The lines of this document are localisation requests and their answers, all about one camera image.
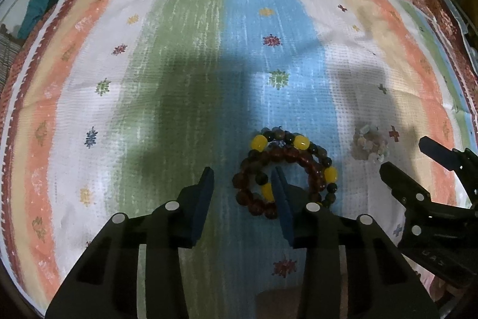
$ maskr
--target silver rivet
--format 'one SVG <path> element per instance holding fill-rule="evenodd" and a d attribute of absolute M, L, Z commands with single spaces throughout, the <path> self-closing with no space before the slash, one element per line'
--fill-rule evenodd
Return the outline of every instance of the silver rivet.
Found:
<path fill-rule="evenodd" d="M 164 208 L 168 211 L 175 211 L 179 208 L 179 203 L 173 200 L 171 202 L 167 202 Z"/>
<path fill-rule="evenodd" d="M 125 219 L 126 217 L 124 216 L 124 214 L 118 213 L 113 215 L 113 218 L 111 218 L 111 221 L 118 225 L 119 223 L 123 223 Z"/>
<path fill-rule="evenodd" d="M 413 235 L 420 235 L 422 233 L 422 228 L 420 226 L 413 226 L 412 227 L 412 233 Z"/>
<path fill-rule="evenodd" d="M 309 210 L 310 212 L 317 212 L 320 210 L 320 206 L 317 204 L 317 203 L 307 203 L 305 205 L 305 208 L 307 208 L 307 210 Z"/>
<path fill-rule="evenodd" d="M 362 222 L 364 225 L 371 225 L 373 223 L 373 219 L 370 215 L 360 215 L 359 218 L 360 222 Z"/>

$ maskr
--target red snowflake pattern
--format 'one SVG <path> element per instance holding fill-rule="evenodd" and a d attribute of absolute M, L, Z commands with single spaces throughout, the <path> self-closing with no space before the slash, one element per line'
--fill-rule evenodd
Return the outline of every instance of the red snowflake pattern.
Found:
<path fill-rule="evenodd" d="M 267 37 L 263 37 L 262 39 L 264 40 L 264 45 L 267 45 L 267 46 L 282 45 L 279 37 L 273 36 L 272 34 L 269 34 Z"/>
<path fill-rule="evenodd" d="M 274 273 L 272 273 L 272 275 L 278 275 L 285 278 L 286 275 L 291 274 L 293 271 L 297 271 L 296 264 L 297 261 L 288 260 L 284 257 L 283 260 L 274 262 Z"/>
<path fill-rule="evenodd" d="M 111 54 L 119 55 L 120 53 L 124 53 L 127 47 L 125 44 L 118 45 Z"/>

